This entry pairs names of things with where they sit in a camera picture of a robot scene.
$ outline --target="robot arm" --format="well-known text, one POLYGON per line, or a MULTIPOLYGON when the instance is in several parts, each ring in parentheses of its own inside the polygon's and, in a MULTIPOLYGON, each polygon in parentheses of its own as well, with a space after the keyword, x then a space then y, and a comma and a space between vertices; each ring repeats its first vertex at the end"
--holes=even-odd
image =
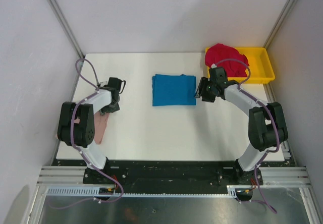
POLYGON ((265 120, 269 120, 268 115, 263 107, 259 107, 258 101, 261 101, 270 110, 278 129, 280 143, 288 138, 282 107, 277 102, 268 103, 248 93, 253 97, 252 99, 242 93, 242 88, 239 89, 237 81, 228 81, 226 71, 222 67, 211 68, 209 72, 209 79, 201 78, 195 97, 202 97, 202 101, 206 102, 214 102, 216 97, 221 97, 249 116, 248 137, 250 144, 237 162, 243 172, 251 171, 264 154, 268 150, 274 150, 276 146, 273 126, 271 123, 266 124, 265 120))
MULTIPOLYGON (((121 85, 125 81, 118 78, 110 78, 107 84, 99 85, 97 95, 87 99, 76 111, 78 123, 74 123, 74 142, 83 152, 86 158, 98 169, 103 169, 106 163, 106 156, 102 154, 94 141, 94 114, 98 111, 101 115, 113 113, 119 108, 119 94, 122 93, 121 85)), ((71 146, 71 118, 76 103, 64 102, 61 108, 61 115, 58 127, 58 139, 71 146)))

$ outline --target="yellow plastic bin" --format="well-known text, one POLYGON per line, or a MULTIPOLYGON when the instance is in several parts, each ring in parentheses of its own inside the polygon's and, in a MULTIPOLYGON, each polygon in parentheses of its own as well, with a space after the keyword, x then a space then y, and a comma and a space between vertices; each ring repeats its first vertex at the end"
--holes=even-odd
MULTIPOLYGON (((275 79, 275 74, 269 60, 267 51, 263 47, 235 47, 240 54, 244 54, 248 58, 249 68, 251 70, 250 79, 246 84, 267 84, 275 79)), ((209 78, 209 67, 207 67, 207 77, 209 78)), ((236 80, 241 82, 246 77, 229 77, 229 80, 236 80)))

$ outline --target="white wall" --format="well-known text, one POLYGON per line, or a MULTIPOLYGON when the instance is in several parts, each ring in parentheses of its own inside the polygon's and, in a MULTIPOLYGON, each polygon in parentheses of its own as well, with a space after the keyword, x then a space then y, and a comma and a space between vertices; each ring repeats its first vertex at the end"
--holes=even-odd
POLYGON ((268 52, 297 162, 323 208, 323 0, 299 0, 268 52))
POLYGON ((287 0, 57 0, 84 53, 263 46, 287 0))
POLYGON ((0 223, 18 223, 50 160, 77 56, 46 0, 0 0, 0 223))

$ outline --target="white table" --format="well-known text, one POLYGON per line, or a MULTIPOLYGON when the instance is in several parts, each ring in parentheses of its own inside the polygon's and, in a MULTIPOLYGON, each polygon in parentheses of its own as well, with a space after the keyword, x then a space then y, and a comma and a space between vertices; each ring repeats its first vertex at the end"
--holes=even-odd
MULTIPOLYGON (((152 76, 194 75, 196 85, 205 74, 203 53, 93 53, 87 54, 99 81, 118 77, 127 81, 120 111, 110 114, 102 144, 109 159, 226 161, 239 158, 249 144, 248 117, 233 104, 197 99, 197 106, 152 106, 152 76)), ((82 75, 95 82, 88 63, 82 75)), ((245 84, 255 96, 266 99, 263 85, 245 84)), ((73 101, 94 92, 79 80, 73 101)), ((57 159, 81 159, 60 143, 57 159)), ((283 153, 269 154, 267 161, 283 161, 283 153)))

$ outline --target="blue cloth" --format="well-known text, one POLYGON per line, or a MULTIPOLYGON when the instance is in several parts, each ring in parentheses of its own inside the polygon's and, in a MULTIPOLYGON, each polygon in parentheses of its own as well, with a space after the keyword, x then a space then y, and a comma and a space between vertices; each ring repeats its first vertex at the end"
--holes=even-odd
POLYGON ((152 106, 196 105, 196 77, 156 74, 152 77, 152 106))

